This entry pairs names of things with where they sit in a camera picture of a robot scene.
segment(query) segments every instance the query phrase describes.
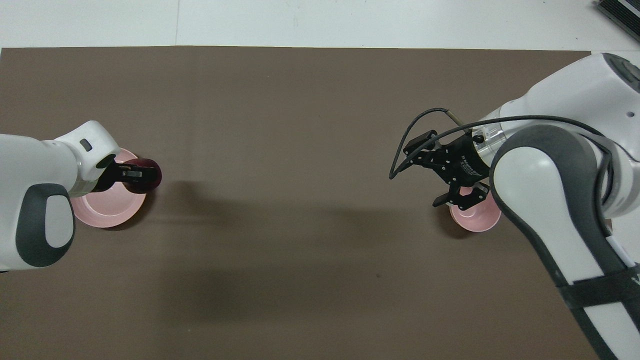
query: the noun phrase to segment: brown surface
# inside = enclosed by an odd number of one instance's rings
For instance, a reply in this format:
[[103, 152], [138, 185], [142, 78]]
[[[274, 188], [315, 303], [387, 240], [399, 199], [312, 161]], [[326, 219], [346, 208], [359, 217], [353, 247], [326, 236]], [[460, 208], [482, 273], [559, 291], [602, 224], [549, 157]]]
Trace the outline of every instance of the brown surface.
[[476, 120], [585, 55], [3, 49], [1, 132], [98, 120], [164, 182], [131, 222], [78, 222], [59, 263], [0, 277], [0, 357], [595, 359], [505, 218], [466, 233], [430, 206], [435, 174], [387, 179], [417, 113]]

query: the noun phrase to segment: black cable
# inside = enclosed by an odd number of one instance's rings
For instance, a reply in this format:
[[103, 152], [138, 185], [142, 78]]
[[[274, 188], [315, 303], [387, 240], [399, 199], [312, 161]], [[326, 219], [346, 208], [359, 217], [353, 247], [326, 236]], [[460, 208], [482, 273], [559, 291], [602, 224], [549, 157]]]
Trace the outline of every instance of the black cable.
[[[593, 189], [593, 192], [594, 192], [593, 200], [595, 203], [596, 214], [598, 215], [597, 216], [598, 226], [600, 227], [600, 230], [602, 231], [602, 234], [605, 237], [611, 236], [611, 230], [609, 230], [609, 227], [604, 222], [604, 212], [602, 211], [601, 191], [602, 191], [602, 183], [604, 182], [604, 176], [606, 175], [607, 171], [613, 166], [611, 161], [612, 159], [613, 159], [613, 155], [611, 155], [609, 151], [604, 152], [602, 154], [602, 163], [600, 164], [600, 168], [598, 168], [598, 174], [596, 175], [596, 185], [595, 185], [595, 188]], [[609, 179], [610, 179], [609, 182], [611, 182], [612, 177], [613, 177], [613, 174], [609, 174]]]
[[407, 155], [406, 158], [396, 168], [397, 159], [400, 156], [400, 152], [402, 151], [402, 145], [404, 144], [404, 140], [406, 139], [406, 135], [409, 133], [409, 130], [415, 124], [415, 122], [418, 121], [421, 117], [423, 117], [424, 115], [426, 115], [426, 114], [428, 114], [430, 112], [443, 111], [443, 110], [444, 110], [444, 112], [448, 111], [448, 110], [443, 109], [443, 108], [429, 109], [429, 110], [425, 111], [424, 113], [420, 114], [418, 117], [416, 117], [416, 119], [414, 119], [413, 122], [409, 125], [409, 127], [407, 128], [407, 130], [404, 133], [402, 142], [400, 143], [400, 146], [398, 147], [398, 150], [396, 152], [396, 156], [394, 158], [394, 162], [393, 162], [393, 164], [391, 164], [391, 170], [389, 171], [389, 179], [393, 179], [394, 177], [396, 177], [396, 175], [398, 175], [398, 173], [400, 173], [400, 171], [399, 171], [400, 168], [403, 168], [406, 164], [408, 164], [411, 160], [413, 160], [418, 155], [418, 153], [420, 151], [426, 149], [431, 144], [434, 144], [436, 141], [438, 141], [439, 139], [441, 139], [441, 138], [443, 138], [445, 136], [451, 135], [451, 134], [456, 133], [458, 131], [469, 129], [471, 127], [483, 126], [483, 125], [488, 125], [488, 124], [496, 124], [498, 122], [517, 121], [517, 120], [549, 120], [549, 121], [557, 121], [557, 122], [564, 122], [566, 124], [571, 124], [571, 125], [580, 127], [582, 129], [585, 129], [586, 131], [589, 131], [592, 134], [595, 134], [595, 135], [598, 135], [598, 136], [604, 136], [601, 132], [599, 132], [598, 130], [594, 129], [593, 127], [591, 127], [589, 125], [585, 125], [585, 124], [583, 124], [583, 123], [581, 123], [581, 122], [579, 122], [577, 120], [569, 119], [569, 118], [566, 118], [566, 117], [557, 117], [557, 116], [551, 116], [551, 115], [519, 115], [519, 116], [510, 116], [510, 117], [499, 117], [499, 118], [496, 118], [496, 119], [472, 122], [470, 124], [466, 124], [466, 125], [463, 125], [463, 126], [458, 126], [458, 127], [453, 128], [453, 129], [447, 130], [442, 134], [436, 135], [436, 136], [430, 138], [429, 140], [427, 140], [426, 142], [424, 142], [422, 145], [417, 147], [415, 150], [413, 150], [411, 152], [411, 154]]
[[[400, 157], [400, 152], [402, 151], [402, 146], [404, 145], [404, 141], [406, 140], [407, 135], [409, 135], [409, 131], [411, 131], [411, 128], [413, 127], [413, 125], [415, 125], [415, 123], [418, 122], [418, 120], [420, 120], [420, 118], [422, 118], [423, 116], [436, 111], [441, 111], [443, 113], [446, 113], [449, 110], [445, 108], [431, 108], [423, 111], [420, 115], [416, 116], [413, 121], [411, 121], [411, 124], [409, 124], [409, 126], [406, 128], [406, 131], [404, 132], [404, 135], [400, 140], [400, 145], [398, 145], [398, 150], [396, 151], [396, 156], [394, 157], [394, 163], [391, 165], [391, 172], [393, 172], [394, 168], [396, 167], [396, 163], [398, 161], [398, 157]], [[389, 172], [389, 179], [393, 179], [396, 176], [394, 175], [393, 177], [391, 177], [391, 172]]]

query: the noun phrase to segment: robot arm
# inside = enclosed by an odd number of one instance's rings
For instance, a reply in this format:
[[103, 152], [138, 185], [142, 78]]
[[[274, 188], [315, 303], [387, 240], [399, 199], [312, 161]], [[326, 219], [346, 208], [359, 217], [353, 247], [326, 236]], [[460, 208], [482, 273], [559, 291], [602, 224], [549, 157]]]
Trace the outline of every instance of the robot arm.
[[75, 233], [69, 197], [135, 183], [149, 170], [146, 183], [157, 186], [159, 169], [117, 165], [119, 152], [96, 121], [55, 140], [0, 135], [0, 272], [42, 268], [64, 256]]
[[[640, 204], [636, 114], [640, 70], [618, 56], [595, 54], [479, 122], [410, 141], [390, 178], [411, 165], [433, 169], [449, 185], [433, 205], [461, 209], [484, 200], [490, 189], [535, 248], [600, 358], [637, 359], [638, 259], [605, 224]], [[438, 142], [462, 129], [453, 142]], [[482, 183], [486, 177], [489, 184]], [[474, 189], [462, 196], [460, 186]]]
[[637, 359], [640, 267], [604, 224], [599, 173], [589, 140], [539, 125], [500, 147], [490, 181], [600, 358]]

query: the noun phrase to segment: small black button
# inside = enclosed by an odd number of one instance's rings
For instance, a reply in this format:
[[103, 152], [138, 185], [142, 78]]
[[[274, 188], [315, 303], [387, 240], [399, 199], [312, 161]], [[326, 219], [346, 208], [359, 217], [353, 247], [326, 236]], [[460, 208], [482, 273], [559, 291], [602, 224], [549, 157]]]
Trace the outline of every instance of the small black button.
[[80, 140], [80, 145], [82, 145], [82, 147], [84, 147], [84, 149], [85, 149], [87, 152], [90, 152], [90, 151], [91, 151], [91, 149], [93, 149], [93, 147], [91, 146], [91, 144], [90, 144], [88, 141], [86, 141], [86, 139], [82, 139], [82, 140]]

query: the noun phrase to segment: pink bowl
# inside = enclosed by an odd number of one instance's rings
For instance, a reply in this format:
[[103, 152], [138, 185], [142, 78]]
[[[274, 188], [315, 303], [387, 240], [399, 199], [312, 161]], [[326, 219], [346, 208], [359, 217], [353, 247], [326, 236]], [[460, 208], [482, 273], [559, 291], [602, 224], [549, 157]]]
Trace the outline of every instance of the pink bowl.
[[[469, 193], [471, 193], [471, 188], [460, 189], [461, 195]], [[467, 210], [463, 211], [457, 206], [449, 206], [449, 211], [458, 225], [474, 233], [491, 229], [498, 223], [502, 214], [491, 192], [484, 201]]]
[[[132, 152], [121, 149], [115, 160], [117, 163], [123, 163], [135, 158], [137, 156]], [[115, 183], [106, 191], [71, 198], [71, 205], [76, 218], [85, 224], [113, 227], [122, 224], [138, 212], [145, 197], [145, 194], [130, 192], [122, 183]]]

